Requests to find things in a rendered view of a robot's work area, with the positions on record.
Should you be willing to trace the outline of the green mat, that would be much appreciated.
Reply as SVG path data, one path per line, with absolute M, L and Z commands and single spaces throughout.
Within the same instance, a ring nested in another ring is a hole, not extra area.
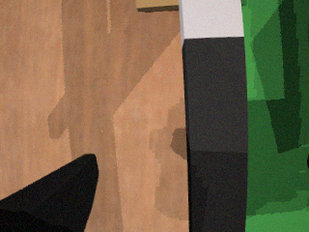
M 246 232 L 309 232 L 309 0 L 240 0 Z

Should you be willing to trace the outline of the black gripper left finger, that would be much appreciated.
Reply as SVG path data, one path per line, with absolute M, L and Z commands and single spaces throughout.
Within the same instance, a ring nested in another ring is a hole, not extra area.
M 99 177 L 97 156 L 82 155 L 0 200 L 0 232 L 84 232 Z

